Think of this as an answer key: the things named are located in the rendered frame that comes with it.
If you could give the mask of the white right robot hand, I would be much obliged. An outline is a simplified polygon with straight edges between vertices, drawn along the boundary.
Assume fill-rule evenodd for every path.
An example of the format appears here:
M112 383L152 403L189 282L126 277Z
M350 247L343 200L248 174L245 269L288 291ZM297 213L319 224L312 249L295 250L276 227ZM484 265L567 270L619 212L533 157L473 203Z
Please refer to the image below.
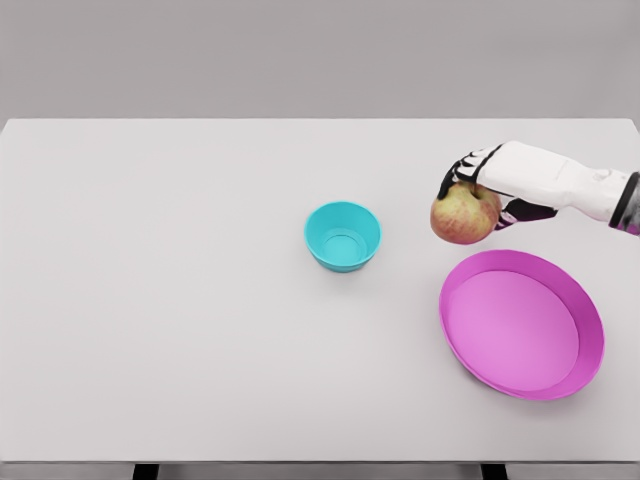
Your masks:
M437 198L452 186L480 185L506 199L495 229L515 223L553 218L576 199L578 164L560 154L507 141L474 150L454 162L442 180Z

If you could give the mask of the red-green apple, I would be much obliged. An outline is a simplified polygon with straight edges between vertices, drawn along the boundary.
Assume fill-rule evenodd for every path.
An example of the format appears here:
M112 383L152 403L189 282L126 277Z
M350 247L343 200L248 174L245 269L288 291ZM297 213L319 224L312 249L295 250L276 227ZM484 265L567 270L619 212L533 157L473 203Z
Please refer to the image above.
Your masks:
M452 185L431 206L430 225L441 239L470 245L485 239L498 224L502 203L493 191L469 182Z

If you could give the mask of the pink plate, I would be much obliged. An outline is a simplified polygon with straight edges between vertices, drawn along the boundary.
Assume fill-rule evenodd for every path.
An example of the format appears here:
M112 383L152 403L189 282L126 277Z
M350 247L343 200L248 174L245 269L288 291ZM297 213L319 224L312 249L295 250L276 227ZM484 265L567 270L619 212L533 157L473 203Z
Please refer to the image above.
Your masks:
M598 374L600 313L566 271L541 257L489 250L459 262L439 294L444 338L485 385L512 397L569 397Z

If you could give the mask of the blue bowl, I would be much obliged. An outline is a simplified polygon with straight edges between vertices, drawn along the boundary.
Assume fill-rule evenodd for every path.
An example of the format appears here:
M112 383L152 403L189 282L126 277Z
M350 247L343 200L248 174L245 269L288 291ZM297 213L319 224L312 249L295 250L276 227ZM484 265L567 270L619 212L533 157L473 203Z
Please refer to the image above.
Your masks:
M308 215L303 236L310 254L322 267L350 273L363 268L376 255L382 226L363 205L334 201Z

